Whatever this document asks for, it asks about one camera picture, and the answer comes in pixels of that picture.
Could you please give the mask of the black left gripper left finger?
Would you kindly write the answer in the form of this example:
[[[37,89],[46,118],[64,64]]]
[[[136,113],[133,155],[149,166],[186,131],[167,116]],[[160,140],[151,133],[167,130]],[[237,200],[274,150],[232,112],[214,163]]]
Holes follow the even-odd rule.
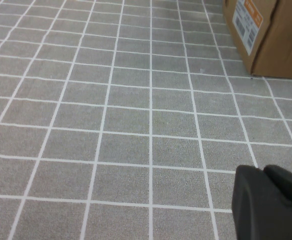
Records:
[[[292,202],[264,173],[239,165],[231,201],[239,240],[292,240]]]

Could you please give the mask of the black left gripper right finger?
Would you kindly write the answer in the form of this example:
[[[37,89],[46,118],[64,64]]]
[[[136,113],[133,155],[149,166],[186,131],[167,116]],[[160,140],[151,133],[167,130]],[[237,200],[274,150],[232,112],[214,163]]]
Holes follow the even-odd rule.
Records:
[[[292,202],[292,172],[274,164],[264,167],[264,173],[279,189],[279,191]]]

